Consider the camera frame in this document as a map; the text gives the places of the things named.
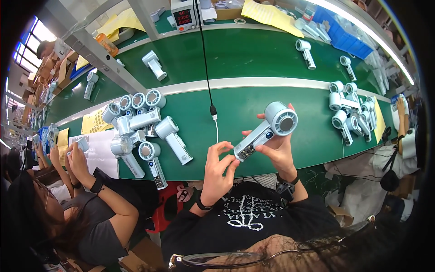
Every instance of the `fluorescent light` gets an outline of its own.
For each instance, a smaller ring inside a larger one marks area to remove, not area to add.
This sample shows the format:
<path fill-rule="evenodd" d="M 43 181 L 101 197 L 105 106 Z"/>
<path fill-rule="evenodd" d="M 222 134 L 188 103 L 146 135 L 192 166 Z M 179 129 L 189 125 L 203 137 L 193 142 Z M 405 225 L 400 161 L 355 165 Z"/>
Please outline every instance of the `fluorescent light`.
<path fill-rule="evenodd" d="M 393 58 L 393 60 L 397 63 L 397 65 L 400 67 L 400 69 L 403 71 L 405 76 L 408 78 L 409 83 L 411 85 L 414 85 L 414 81 L 409 74 L 409 72 L 406 70 L 405 66 L 403 65 L 402 61 L 400 60 L 400 57 L 395 54 L 395 52 L 388 47 L 388 45 L 378 36 L 374 31 L 372 31 L 368 26 L 366 26 L 364 23 L 362 23 L 357 18 L 353 17 L 346 11 L 342 10 L 341 8 L 331 4 L 328 1 L 325 0 L 306 0 L 307 2 L 311 2 L 313 4 L 316 4 L 318 6 L 324 7 L 325 9 L 328 9 L 332 12 L 335 12 L 336 14 L 340 15 L 341 17 L 351 21 L 353 24 L 355 24 L 357 27 L 361 28 L 362 31 L 367 33 L 370 37 L 373 38 L 385 51 L 387 51 L 388 54 Z"/>
<path fill-rule="evenodd" d="M 9 148 L 10 149 L 10 146 L 9 145 L 7 145 L 2 139 L 0 139 L 0 143 L 2 143 L 4 146 L 6 146 L 7 148 Z"/>

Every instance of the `green workbench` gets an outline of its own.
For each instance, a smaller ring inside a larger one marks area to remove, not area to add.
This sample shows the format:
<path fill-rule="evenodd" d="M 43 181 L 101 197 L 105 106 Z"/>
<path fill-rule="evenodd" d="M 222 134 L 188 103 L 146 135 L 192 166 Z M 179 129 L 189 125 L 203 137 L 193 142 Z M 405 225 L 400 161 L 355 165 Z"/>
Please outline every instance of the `green workbench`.
<path fill-rule="evenodd" d="M 343 146 L 339 130 L 331 124 L 334 112 L 328 107 L 329 91 L 295 87 L 241 87 L 212 90 L 213 104 L 218 110 L 219 140 L 227 140 L 236 145 L 242 139 L 241 131 L 254 129 L 260 124 L 257 113 L 264 112 L 267 104 L 273 101 L 292 103 L 298 114 L 298 127 L 294 131 L 292 153 L 297 168 L 305 168 L 337 160 L 376 146 L 375 135 L 367 143 L 353 135 L 353 144 Z M 207 148 L 216 143 L 216 127 L 209 113 L 208 91 L 173 94 L 166 97 L 167 104 L 161 109 L 162 118 L 170 115 L 178 124 L 178 135 L 186 144 L 186 149 L 194 159 L 182 166 L 169 145 L 159 138 L 147 138 L 161 146 L 160 163 L 167 180 L 202 180 Z M 387 126 L 392 126 L 389 104 L 379 101 Z M 62 125 L 69 127 L 69 137 L 81 134 L 81 118 Z M 147 163 L 133 153 L 151 179 Z M 253 154 L 236 171 L 237 177 L 260 175 L 275 172 L 269 159 L 264 155 Z M 134 178 L 122 160 L 119 161 L 121 178 Z"/>
<path fill-rule="evenodd" d="M 160 33 L 173 30 L 162 16 L 157 24 Z M 136 32 L 120 47 L 146 38 L 145 33 Z M 233 77 L 287 77 L 317 81 L 349 81 L 346 69 L 340 64 L 339 57 L 347 53 L 331 45 L 307 39 L 311 43 L 311 54 L 317 69 L 306 68 L 302 54 L 294 45 L 297 37 L 277 31 L 259 29 L 216 29 L 204 31 L 208 74 L 210 79 Z M 163 71 L 168 77 L 158 81 L 152 71 L 145 67 L 141 58 L 153 50 L 160 59 Z M 132 48 L 117 56 L 125 68 L 147 89 L 162 86 L 202 81 L 206 79 L 201 34 L 185 33 Z M 358 79 L 358 87 L 379 94 L 372 67 L 364 61 L 353 58 L 352 68 Z M 101 72 L 99 81 L 90 100 L 84 100 L 86 74 L 78 77 L 49 105 L 49 114 L 45 125 L 56 123 L 79 111 L 127 94 L 125 90 L 108 79 Z M 213 103 L 218 110 L 219 140 L 237 144 L 242 139 L 241 131 L 254 129 L 268 103 L 282 101 L 292 103 L 299 117 L 299 125 L 292 136 L 294 164 L 297 168 L 340 159 L 376 146 L 372 141 L 366 143 L 363 138 L 354 136 L 352 146 L 343 146 L 340 132 L 333 128 L 331 117 L 334 112 L 328 108 L 328 90 L 298 87 L 238 87 L 212 90 Z M 177 122 L 179 135 L 186 149 L 194 157 L 185 166 L 169 148 L 158 138 L 148 138 L 160 144 L 161 165 L 167 180 L 202 180 L 207 148 L 216 142 L 216 128 L 209 113 L 208 91 L 195 91 L 167 96 L 167 105 L 161 109 L 162 117 L 170 115 Z M 379 101 L 385 123 L 393 126 L 389 104 Z M 81 132 L 82 118 L 60 126 L 67 127 L 69 137 Z M 151 179 L 146 163 L 134 154 L 147 173 L 144 179 Z M 134 178 L 122 160 L 119 161 L 121 178 Z M 262 154 L 254 154 L 242 163 L 236 171 L 237 177 L 260 175 L 275 172 L 270 161 Z"/>

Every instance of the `black t-shirt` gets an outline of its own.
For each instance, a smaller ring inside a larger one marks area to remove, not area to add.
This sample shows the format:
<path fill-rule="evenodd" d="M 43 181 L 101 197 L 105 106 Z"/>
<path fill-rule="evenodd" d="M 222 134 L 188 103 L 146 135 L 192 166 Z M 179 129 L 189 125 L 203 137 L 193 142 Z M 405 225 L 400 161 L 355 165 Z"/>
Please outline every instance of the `black t-shirt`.
<path fill-rule="evenodd" d="M 339 229 L 319 196 L 281 204 L 279 194 L 253 182 L 235 185 L 225 204 L 204 217 L 183 210 L 162 237 L 165 263 L 172 254 L 233 252 L 273 234 L 306 241 Z"/>

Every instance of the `gray t-shirt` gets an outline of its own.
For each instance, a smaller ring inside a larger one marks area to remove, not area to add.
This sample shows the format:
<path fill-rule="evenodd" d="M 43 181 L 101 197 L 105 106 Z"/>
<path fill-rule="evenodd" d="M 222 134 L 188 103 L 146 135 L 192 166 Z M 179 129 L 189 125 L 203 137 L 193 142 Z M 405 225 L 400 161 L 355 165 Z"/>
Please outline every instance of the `gray t-shirt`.
<path fill-rule="evenodd" d="M 101 198 L 89 192 L 81 193 L 62 204 L 62 207 L 66 210 L 82 206 L 88 200 L 90 201 L 86 204 L 84 212 L 89 215 L 90 224 L 86 235 L 79 242 L 78 252 L 81 259 L 89 264 L 110 265 L 117 262 L 118 258 L 128 255 L 109 221 L 115 215 L 114 211 Z"/>

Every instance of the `blue plastic bin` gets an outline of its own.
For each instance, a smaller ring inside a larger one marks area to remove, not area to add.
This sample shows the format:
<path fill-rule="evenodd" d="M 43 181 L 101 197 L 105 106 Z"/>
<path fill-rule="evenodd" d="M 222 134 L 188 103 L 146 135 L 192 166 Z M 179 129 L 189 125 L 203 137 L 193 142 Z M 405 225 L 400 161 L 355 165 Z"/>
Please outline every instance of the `blue plastic bin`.
<path fill-rule="evenodd" d="M 331 37 L 333 47 L 348 52 L 352 55 L 365 59 L 373 49 L 368 45 L 347 33 L 334 18 L 335 13 L 323 7 L 317 6 L 313 21 L 316 23 L 329 22 L 328 35 Z"/>

